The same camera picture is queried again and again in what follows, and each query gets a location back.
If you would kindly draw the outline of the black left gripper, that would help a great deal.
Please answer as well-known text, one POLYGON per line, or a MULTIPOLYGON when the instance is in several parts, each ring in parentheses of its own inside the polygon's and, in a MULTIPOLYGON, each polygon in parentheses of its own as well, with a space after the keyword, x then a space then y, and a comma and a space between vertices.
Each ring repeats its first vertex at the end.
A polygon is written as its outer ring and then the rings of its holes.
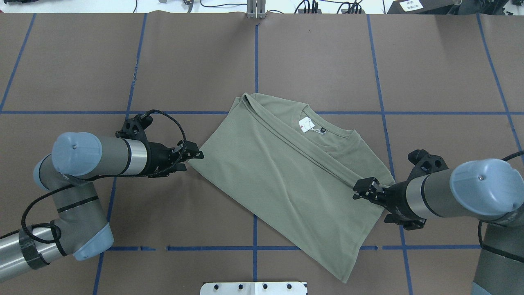
POLYGON ((174 172, 185 172, 187 167, 184 163, 176 163, 176 160, 187 161, 189 159, 204 159, 204 154, 199 150, 195 142, 181 140, 176 147, 166 147, 163 144, 148 142, 150 162, 145 168, 148 177, 167 177, 174 172))

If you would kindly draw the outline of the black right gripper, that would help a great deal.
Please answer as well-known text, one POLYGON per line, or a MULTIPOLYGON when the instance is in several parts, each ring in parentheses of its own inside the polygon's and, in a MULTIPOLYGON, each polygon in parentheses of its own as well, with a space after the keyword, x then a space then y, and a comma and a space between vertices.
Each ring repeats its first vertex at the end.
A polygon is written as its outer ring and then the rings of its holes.
MULTIPOLYGON (((407 182, 401 182, 384 189, 385 209, 389 211, 384 222, 401 225, 405 230, 423 229, 426 219, 416 215, 409 206, 407 187, 407 182)), ((379 197, 383 188, 376 177, 359 179, 352 190, 355 192, 352 196, 353 200, 364 199, 372 204, 381 205, 379 197)))

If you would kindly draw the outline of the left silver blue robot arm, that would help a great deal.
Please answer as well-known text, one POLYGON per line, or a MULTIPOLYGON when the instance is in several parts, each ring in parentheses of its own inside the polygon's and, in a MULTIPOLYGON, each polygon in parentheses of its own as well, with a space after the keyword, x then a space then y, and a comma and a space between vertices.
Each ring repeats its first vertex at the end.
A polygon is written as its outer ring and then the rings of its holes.
POLYGON ((82 261, 112 247, 114 237, 95 180, 165 177, 186 171, 185 161, 203 158, 190 141, 169 148, 144 136, 61 134, 32 173, 35 183, 53 198, 58 218, 31 225, 26 220, 29 212, 23 213, 20 229, 1 238, 1 282, 64 256, 82 261))

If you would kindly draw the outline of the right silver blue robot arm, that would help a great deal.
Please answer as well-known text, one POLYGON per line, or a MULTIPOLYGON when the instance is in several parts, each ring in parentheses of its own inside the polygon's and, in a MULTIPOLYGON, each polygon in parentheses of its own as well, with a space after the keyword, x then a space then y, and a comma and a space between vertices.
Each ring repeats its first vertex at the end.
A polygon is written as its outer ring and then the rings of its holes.
POLYGON ((449 169, 439 159, 418 163, 408 180, 390 187, 360 179, 355 200, 388 211, 385 223, 421 229, 427 220, 473 217, 486 225, 472 295, 522 295, 523 178, 502 159, 470 161, 449 169))

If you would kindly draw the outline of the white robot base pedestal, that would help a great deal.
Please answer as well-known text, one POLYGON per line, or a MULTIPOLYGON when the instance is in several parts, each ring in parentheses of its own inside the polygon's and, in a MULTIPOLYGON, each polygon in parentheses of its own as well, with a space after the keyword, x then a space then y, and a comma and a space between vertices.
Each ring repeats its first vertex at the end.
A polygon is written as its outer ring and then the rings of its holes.
POLYGON ((201 295, 307 295, 306 282, 209 282, 202 285, 201 295))

